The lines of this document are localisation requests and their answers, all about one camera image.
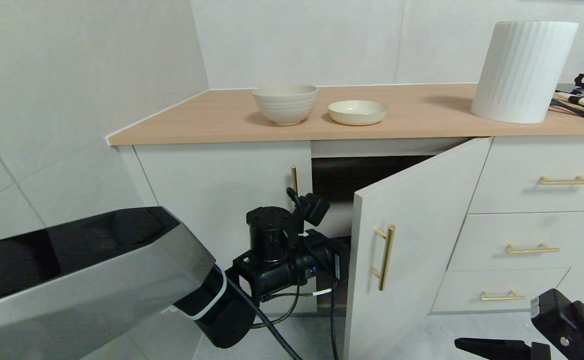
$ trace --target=black cable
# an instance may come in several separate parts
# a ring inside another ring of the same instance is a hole
[[[285,321],[285,319],[289,318],[290,315],[292,315],[292,312],[294,312],[294,309],[297,307],[297,303],[299,302],[299,296],[301,295],[300,291],[301,291],[301,285],[296,285],[296,293],[294,294],[294,302],[292,303],[292,306],[290,306],[290,309],[283,316],[272,321],[272,325],[277,325],[277,324]],[[259,322],[259,323],[255,323],[252,326],[250,326],[250,329],[260,329],[260,328],[265,328],[265,324],[262,322]]]
[[[277,330],[277,328],[274,327],[274,325],[272,325],[272,321],[270,321],[268,317],[265,316],[265,314],[261,311],[261,309],[259,309],[259,307],[253,303],[250,295],[246,294],[246,292],[243,289],[241,289],[239,285],[235,284],[235,282],[230,280],[229,278],[227,280],[227,283],[239,295],[239,297],[243,301],[245,301],[252,310],[256,312],[256,315],[260,317],[260,319],[263,321],[263,324],[265,324],[266,328],[269,330],[270,333],[272,333],[272,336],[274,336],[274,339],[276,339],[276,341],[278,341],[278,343],[281,344],[283,349],[285,349],[285,351],[290,355],[290,357],[292,357],[292,359],[294,360],[303,360],[303,358],[301,358],[301,356],[299,356],[299,354],[296,353],[294,349],[292,349],[292,346],[290,346],[290,344],[283,338],[283,336],[281,336],[281,333]]]
[[[332,353],[334,354],[334,360],[339,360],[339,352],[336,348],[336,330],[334,329],[334,310],[336,309],[336,280],[332,280],[332,291],[331,291],[331,304],[330,304],[330,327],[331,327],[331,341],[332,341]]]
[[[296,292],[279,292],[278,294],[271,294],[271,295],[263,296],[261,298],[261,302],[265,303],[266,301],[270,301],[272,299],[276,299],[278,297],[284,297],[284,296],[297,296],[297,294],[296,294]],[[313,294],[312,292],[299,292],[298,296],[310,297],[310,296],[315,296],[315,294]]]
[[[294,204],[296,205],[296,207],[298,208],[299,212],[301,212],[301,217],[303,217],[303,207],[301,206],[301,199],[299,198],[299,194],[294,191],[294,189],[292,189],[292,187],[288,187],[287,189],[285,189],[285,191],[287,192],[288,196],[290,196],[290,198],[292,198],[292,201],[294,201]],[[310,246],[308,245],[308,242],[306,242],[306,238],[303,235],[299,235],[300,240],[301,240],[301,244],[303,244],[303,246],[305,247],[305,250],[308,251],[308,253],[310,253],[310,255],[317,260],[317,262],[322,266],[322,268],[327,272],[328,275],[330,275],[331,277],[331,300],[330,300],[330,328],[331,328],[331,344],[332,344],[332,353],[334,356],[334,360],[339,360],[339,353],[337,351],[337,346],[336,346],[336,330],[335,330],[335,318],[334,318],[334,310],[336,309],[336,282],[337,282],[337,278],[336,278],[336,271],[333,271],[333,269],[330,268],[330,266],[328,266],[328,264],[326,264],[326,262],[324,262],[320,257],[318,257],[317,253],[314,252],[314,250],[312,250],[312,248],[310,248]]]

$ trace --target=gold handle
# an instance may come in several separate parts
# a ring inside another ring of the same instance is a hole
[[[292,166],[292,189],[298,194],[299,193],[299,180],[297,178],[297,167]]]
[[[584,185],[584,176],[577,175],[576,180],[550,180],[547,176],[541,176],[539,185]]]
[[[526,297],[517,294],[514,290],[509,290],[507,296],[489,296],[488,292],[481,292],[481,301],[509,301],[509,300],[525,300]]]
[[[370,271],[378,278],[378,289],[383,291],[386,288],[386,280],[388,279],[388,267],[390,266],[390,253],[392,253],[392,243],[395,240],[394,225],[387,227],[387,233],[383,232],[378,227],[374,228],[374,233],[385,239],[385,249],[383,250],[383,263],[381,264],[381,271],[372,266]]]
[[[541,254],[541,253],[558,253],[561,251],[560,248],[550,247],[546,243],[541,243],[537,248],[522,248],[518,250],[513,244],[507,244],[505,248],[505,253],[512,254]]]

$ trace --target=white cable tie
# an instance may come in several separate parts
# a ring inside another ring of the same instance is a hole
[[[176,312],[178,312],[178,310],[179,310],[179,309],[178,309],[176,306],[174,306],[174,305],[170,305],[170,306],[169,306],[167,309],[163,310],[163,311],[161,312],[161,314],[165,314],[165,313],[167,313],[167,312],[176,313]]]
[[[322,296],[323,294],[328,294],[331,293],[332,289],[325,289],[325,290],[320,290],[320,291],[315,291],[312,292],[312,296]]]
[[[221,299],[221,296],[225,294],[226,288],[228,287],[228,278],[226,278],[226,272],[221,270],[221,275],[223,275],[223,285],[221,285],[221,290],[219,290],[218,294],[216,294],[212,301],[210,301],[210,303],[208,303],[208,305],[205,306],[203,310],[199,311],[198,314],[193,316],[185,314],[187,315],[187,317],[189,317],[193,321],[198,321],[198,319],[201,319],[203,315],[207,314],[210,311],[210,309],[212,309],[212,307],[217,303],[217,301]]]

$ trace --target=cream plate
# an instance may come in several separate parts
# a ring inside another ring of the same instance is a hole
[[[332,120],[343,125],[374,125],[388,114],[388,105],[367,100],[346,100],[333,102],[328,106]]]

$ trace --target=cabinet door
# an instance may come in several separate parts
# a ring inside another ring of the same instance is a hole
[[[432,309],[491,139],[472,139],[354,194],[345,358],[384,357]],[[386,283],[386,240],[395,226]]]
[[[247,212],[258,207],[292,210],[286,194],[293,185],[292,166],[297,168],[299,193],[312,191],[309,141],[134,148],[158,204],[192,230],[222,269],[250,249]],[[301,289],[308,291],[316,291],[314,279]],[[266,313],[285,313],[293,300],[284,296],[261,307]],[[316,299],[301,297],[296,310],[315,312]]]

